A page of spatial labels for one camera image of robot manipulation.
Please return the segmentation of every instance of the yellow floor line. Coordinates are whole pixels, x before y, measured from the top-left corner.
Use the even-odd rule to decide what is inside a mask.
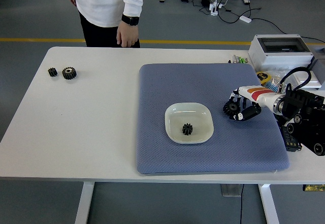
[[[84,39],[31,39],[31,38],[0,38],[0,42],[53,42],[53,43],[84,43]],[[140,40],[142,44],[178,44],[178,45],[250,45],[244,41],[195,41],[195,40]]]

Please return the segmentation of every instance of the gray floor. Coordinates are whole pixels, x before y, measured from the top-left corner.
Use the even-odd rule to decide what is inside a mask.
[[[200,5],[201,0],[194,0]],[[325,40],[325,0],[251,0],[251,18],[274,22],[286,33]],[[229,0],[236,14],[248,10]],[[256,34],[280,34],[253,20],[222,22],[180,0],[144,0],[139,24],[144,48],[244,49],[248,45],[199,45],[197,41],[250,42]],[[229,22],[237,16],[221,10]],[[68,0],[0,0],[2,38],[82,39],[78,13]],[[188,40],[192,44],[150,44],[147,40]],[[305,39],[308,45],[319,41]],[[85,46],[79,42],[0,41],[0,139],[3,137],[47,50]],[[0,180],[0,223],[74,223],[82,183]],[[301,185],[271,187],[280,223],[325,223],[323,193]],[[240,198],[223,198],[218,184],[99,183],[89,223],[239,223]],[[243,223],[266,223],[256,185],[246,185]]]

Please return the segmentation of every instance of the small black gear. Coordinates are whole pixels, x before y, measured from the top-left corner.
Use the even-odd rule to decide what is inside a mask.
[[[193,126],[191,124],[184,124],[183,126],[183,133],[185,135],[190,135],[193,132]]]
[[[240,112],[240,106],[237,102],[228,101],[223,106],[223,112],[228,116],[234,116]]]
[[[77,76],[76,69],[74,69],[73,67],[64,68],[62,74],[65,79],[69,79],[69,80]]]
[[[55,68],[50,68],[48,70],[48,72],[49,72],[49,74],[50,74],[51,77],[56,77],[57,76],[57,71],[56,71]]]

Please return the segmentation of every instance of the black watch strap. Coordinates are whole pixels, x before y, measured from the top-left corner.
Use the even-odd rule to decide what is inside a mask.
[[[139,23],[139,17],[128,17],[122,14],[122,21],[128,25],[136,26]]]

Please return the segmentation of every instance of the yellow object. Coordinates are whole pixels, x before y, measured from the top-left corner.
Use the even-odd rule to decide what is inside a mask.
[[[305,186],[305,191],[324,191],[325,190],[325,185],[306,185]]]
[[[265,72],[257,72],[256,73],[259,81],[261,82],[261,85],[263,86],[264,84],[266,84],[268,81],[271,80],[271,75]]]

